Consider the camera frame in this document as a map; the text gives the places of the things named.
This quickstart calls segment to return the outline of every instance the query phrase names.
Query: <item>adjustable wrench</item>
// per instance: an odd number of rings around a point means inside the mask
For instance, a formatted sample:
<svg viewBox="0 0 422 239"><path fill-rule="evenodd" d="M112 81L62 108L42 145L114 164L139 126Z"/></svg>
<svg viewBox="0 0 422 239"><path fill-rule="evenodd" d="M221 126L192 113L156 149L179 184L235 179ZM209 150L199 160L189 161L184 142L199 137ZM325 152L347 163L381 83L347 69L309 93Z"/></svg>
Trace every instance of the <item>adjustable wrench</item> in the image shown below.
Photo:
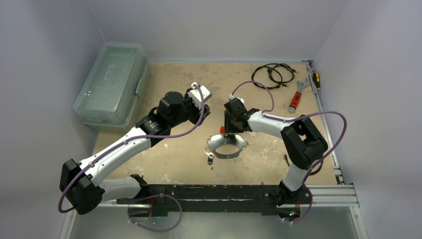
<svg viewBox="0 0 422 239"><path fill-rule="evenodd" d="M298 91L296 91L295 96L293 96L292 102L290 103L289 106L289 112L293 113L296 111L296 107L299 104L299 101L301 100L301 95L302 92L304 90L304 88L306 88L306 86L308 86L311 82L309 81L309 78L306 78L305 81L298 81Z"/></svg>

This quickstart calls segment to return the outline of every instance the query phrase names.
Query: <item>screwdriver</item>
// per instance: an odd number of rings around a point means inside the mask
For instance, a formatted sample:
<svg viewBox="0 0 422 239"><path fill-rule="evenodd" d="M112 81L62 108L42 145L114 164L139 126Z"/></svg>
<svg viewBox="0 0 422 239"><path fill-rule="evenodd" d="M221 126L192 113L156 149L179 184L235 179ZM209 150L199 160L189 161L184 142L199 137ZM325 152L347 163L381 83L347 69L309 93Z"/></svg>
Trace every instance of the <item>screwdriver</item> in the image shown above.
<svg viewBox="0 0 422 239"><path fill-rule="evenodd" d="M322 104L321 91L320 91L321 84L320 84L320 81L319 81L319 74L318 74L318 72L315 72L315 73L312 74L312 80L314 81L314 84L316 86L316 90L318 91L319 101Z"/></svg>

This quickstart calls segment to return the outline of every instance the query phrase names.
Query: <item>red wrench handle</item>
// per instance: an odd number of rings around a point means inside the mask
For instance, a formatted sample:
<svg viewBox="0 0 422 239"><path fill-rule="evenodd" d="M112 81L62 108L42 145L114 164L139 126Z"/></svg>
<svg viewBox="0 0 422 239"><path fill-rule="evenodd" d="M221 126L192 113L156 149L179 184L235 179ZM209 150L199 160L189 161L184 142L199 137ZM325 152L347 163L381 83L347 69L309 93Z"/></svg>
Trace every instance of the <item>red wrench handle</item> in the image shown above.
<svg viewBox="0 0 422 239"><path fill-rule="evenodd" d="M295 96L293 96L292 102L290 103L290 107L296 109L301 100L302 93L296 92Z"/></svg>

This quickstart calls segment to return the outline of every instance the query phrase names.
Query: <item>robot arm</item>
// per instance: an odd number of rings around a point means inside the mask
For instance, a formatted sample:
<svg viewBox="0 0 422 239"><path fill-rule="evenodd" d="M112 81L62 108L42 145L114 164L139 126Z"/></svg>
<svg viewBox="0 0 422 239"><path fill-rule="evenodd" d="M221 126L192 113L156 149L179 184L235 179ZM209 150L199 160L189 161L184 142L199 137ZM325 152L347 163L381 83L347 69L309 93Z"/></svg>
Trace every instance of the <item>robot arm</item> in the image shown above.
<svg viewBox="0 0 422 239"><path fill-rule="evenodd" d="M255 131L281 138L292 161L285 178L280 182L279 206L291 200L303 189L312 164L328 149L328 144L311 119L286 122L294 118L271 116L258 109L247 110L240 98L224 105L227 133Z"/></svg>
<svg viewBox="0 0 422 239"><path fill-rule="evenodd" d="M158 107L153 108L115 143L79 163L70 159L63 164L60 179L62 192L83 168L90 166L66 193L66 198L79 214L90 212L102 201L133 198L140 192L144 181L138 175L124 179L105 180L105 178L133 156L155 146L170 135L171 128L188 120L194 124L201 124L210 114L210 108L205 102L211 97L211 93L205 86L200 86L204 100L202 102L197 86L197 83L193 83L184 96L178 92L168 92L160 100ZM200 119L202 104L205 107Z"/></svg>

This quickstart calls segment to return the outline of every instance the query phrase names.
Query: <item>cable connector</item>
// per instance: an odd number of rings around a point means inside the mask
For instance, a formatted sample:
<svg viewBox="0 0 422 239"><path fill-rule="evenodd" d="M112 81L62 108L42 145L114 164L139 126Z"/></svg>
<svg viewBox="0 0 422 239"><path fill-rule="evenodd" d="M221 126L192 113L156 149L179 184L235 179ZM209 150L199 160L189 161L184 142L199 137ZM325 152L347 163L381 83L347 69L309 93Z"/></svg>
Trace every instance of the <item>cable connector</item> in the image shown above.
<svg viewBox="0 0 422 239"><path fill-rule="evenodd" d="M201 87L201 86L200 86L198 83L196 83L196 82L193 82L193 83L191 84L192 89L196 89L196 88L197 88L196 86Z"/></svg>

